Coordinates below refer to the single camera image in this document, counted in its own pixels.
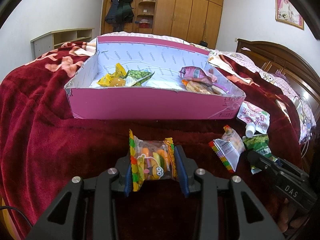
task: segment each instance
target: red blanket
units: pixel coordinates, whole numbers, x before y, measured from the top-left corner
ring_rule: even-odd
[[[76,55],[82,43],[68,44],[27,65],[13,70],[0,85],[0,193],[6,204],[23,211],[34,224],[57,193],[73,176],[90,178],[126,155],[129,129],[145,140],[173,137],[187,157],[215,176],[230,178],[208,142],[220,138],[228,124],[239,135],[245,125],[233,120],[187,121],[100,121],[74,119],[63,86],[88,56]],[[246,100],[270,113],[268,135],[272,153],[301,167],[298,138],[299,117],[282,91],[226,58],[236,73],[252,78],[251,85],[238,82]],[[292,124],[275,103],[286,103]],[[261,173],[252,175],[249,163],[240,157],[236,174],[254,191],[273,217],[279,199],[268,188]],[[196,213],[195,200],[184,199],[175,181],[151,181],[138,193],[117,204],[120,239],[190,239]],[[12,219],[21,237],[29,228],[13,212]]]

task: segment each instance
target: human hand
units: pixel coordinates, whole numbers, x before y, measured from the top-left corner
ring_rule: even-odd
[[[287,199],[284,200],[284,206],[280,212],[279,219],[278,219],[278,227],[281,230],[282,233],[287,231],[288,229],[288,222],[289,222],[289,217],[288,217],[288,203],[289,201]],[[299,217],[293,221],[290,222],[290,226],[293,228],[299,228],[307,219],[307,215],[303,217]]]

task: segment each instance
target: pink cardboard box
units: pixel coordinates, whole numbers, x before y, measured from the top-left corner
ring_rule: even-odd
[[[73,116],[81,119],[231,119],[245,93],[207,62],[209,52],[173,41],[145,37],[99,36],[96,53],[65,85]],[[155,72],[142,87],[101,87],[97,81],[115,71]],[[218,84],[231,93],[189,92],[179,71],[185,66],[212,68]]]

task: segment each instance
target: picture frame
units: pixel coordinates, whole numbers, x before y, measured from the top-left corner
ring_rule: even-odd
[[[289,0],[276,0],[276,21],[304,30],[304,20]]]

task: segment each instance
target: wooden wardrobe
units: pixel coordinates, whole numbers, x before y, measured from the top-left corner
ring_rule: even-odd
[[[222,14],[223,0],[156,0],[150,29],[139,29],[137,14],[142,0],[134,0],[134,21],[125,26],[127,32],[152,33],[167,35],[199,44],[208,43],[208,48],[215,49]],[[104,23],[108,13],[109,0],[104,0],[101,21],[101,34],[112,32]]]

